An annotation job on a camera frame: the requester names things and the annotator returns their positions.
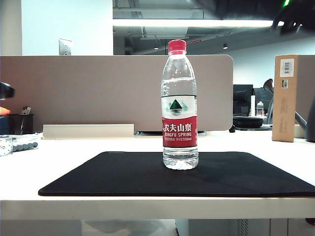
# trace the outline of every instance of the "plastic bottle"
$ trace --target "plastic bottle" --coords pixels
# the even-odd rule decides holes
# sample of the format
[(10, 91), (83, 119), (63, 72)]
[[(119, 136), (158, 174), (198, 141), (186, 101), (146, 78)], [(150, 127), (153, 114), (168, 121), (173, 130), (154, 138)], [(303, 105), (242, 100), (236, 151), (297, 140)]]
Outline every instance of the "plastic bottle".
[(262, 101), (257, 103), (257, 116), (263, 116), (264, 115), (264, 104)]
[(172, 40), (161, 82), (163, 162), (175, 170), (198, 164), (197, 87), (186, 42)]

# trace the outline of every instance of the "ceiling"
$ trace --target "ceiling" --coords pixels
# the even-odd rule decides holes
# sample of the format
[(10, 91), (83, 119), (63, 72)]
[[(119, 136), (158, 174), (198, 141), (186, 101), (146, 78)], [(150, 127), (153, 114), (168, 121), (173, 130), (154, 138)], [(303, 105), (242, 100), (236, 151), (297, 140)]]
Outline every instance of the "ceiling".
[[(284, 0), (113, 0), (114, 19), (273, 20)], [(166, 54), (172, 39), (190, 42), (194, 54), (215, 54), (279, 41), (267, 28), (113, 27), (114, 54)], [(281, 38), (296, 38), (289, 35)]]

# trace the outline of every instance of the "black mouse pad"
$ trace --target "black mouse pad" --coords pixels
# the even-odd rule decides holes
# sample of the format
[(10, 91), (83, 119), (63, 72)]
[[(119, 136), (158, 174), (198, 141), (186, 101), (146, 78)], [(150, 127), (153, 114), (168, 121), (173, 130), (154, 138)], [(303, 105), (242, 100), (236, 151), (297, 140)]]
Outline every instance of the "black mouse pad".
[(103, 152), (39, 190), (42, 196), (302, 197), (315, 187), (245, 152), (200, 152), (195, 169), (161, 152)]

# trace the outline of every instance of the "ceiling light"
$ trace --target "ceiling light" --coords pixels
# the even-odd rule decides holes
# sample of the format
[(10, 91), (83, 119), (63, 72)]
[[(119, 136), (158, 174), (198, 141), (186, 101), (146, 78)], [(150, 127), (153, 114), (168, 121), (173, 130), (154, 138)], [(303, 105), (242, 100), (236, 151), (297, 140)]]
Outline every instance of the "ceiling light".
[(113, 26), (125, 27), (204, 27), (204, 28), (235, 28), (270, 27), (273, 21), (262, 20), (170, 20), (170, 19), (113, 19)]
[(289, 2), (290, 2), (290, 0), (285, 0), (283, 3), (283, 7), (288, 6)]

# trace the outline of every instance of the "label sticker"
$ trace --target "label sticker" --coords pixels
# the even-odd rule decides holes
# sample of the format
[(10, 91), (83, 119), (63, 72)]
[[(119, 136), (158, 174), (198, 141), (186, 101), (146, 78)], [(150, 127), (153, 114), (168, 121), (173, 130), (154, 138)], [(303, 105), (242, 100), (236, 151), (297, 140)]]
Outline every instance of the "label sticker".
[(283, 89), (289, 88), (289, 80), (282, 80), (282, 88)]
[(163, 146), (197, 146), (197, 105), (194, 95), (165, 96), (162, 102)]
[(294, 76), (294, 58), (280, 60), (280, 77)]
[(164, 147), (189, 148), (197, 146), (197, 117), (162, 118), (162, 124)]

